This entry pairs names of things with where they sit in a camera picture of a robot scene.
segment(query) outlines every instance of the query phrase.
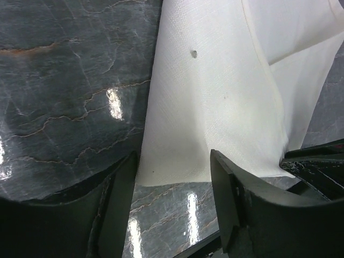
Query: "black marble surface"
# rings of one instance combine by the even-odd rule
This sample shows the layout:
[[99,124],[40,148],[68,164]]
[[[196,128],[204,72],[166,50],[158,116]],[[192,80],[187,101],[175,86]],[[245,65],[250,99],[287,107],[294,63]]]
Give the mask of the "black marble surface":
[[0,195],[140,150],[161,0],[0,0]]

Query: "marble tabletop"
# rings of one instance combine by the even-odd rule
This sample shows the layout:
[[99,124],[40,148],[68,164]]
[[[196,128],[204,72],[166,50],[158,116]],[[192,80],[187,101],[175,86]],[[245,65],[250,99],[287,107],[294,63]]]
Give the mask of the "marble tabletop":
[[[140,151],[161,4],[0,0],[0,196],[43,198]],[[344,137],[343,56],[305,147]],[[210,183],[137,185],[123,257],[174,257],[216,230]]]

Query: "small hole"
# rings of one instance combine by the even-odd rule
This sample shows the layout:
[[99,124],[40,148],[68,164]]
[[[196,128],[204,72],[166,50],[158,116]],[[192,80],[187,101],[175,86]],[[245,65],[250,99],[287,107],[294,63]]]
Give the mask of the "small hole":
[[196,50],[191,51],[191,56],[193,58],[197,58],[197,51]]

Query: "white cloth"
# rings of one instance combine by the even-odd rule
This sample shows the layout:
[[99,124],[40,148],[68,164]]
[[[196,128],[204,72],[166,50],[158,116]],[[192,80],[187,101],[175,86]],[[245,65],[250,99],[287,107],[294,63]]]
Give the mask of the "white cloth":
[[137,182],[210,181],[211,149],[290,176],[343,29],[338,0],[165,0]]

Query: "white garment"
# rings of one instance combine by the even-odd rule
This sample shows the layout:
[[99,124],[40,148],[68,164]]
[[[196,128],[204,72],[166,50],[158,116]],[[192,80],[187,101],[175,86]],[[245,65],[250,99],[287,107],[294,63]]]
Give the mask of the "white garment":
[[137,182],[210,181],[211,149],[291,176],[343,29],[338,0],[165,0]]

